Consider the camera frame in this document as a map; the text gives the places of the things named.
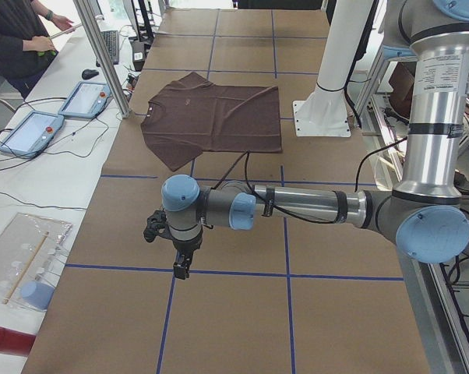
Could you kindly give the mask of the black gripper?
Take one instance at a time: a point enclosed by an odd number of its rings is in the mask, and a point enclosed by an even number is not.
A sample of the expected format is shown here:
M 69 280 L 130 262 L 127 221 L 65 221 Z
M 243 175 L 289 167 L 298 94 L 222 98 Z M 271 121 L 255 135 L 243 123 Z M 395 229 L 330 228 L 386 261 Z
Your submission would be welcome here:
M 173 241 L 173 245 L 178 252 L 178 262 L 174 263 L 173 271 L 175 278 L 188 279 L 189 267 L 192 263 L 194 252 L 202 245 L 201 238 L 193 238 L 188 241 Z

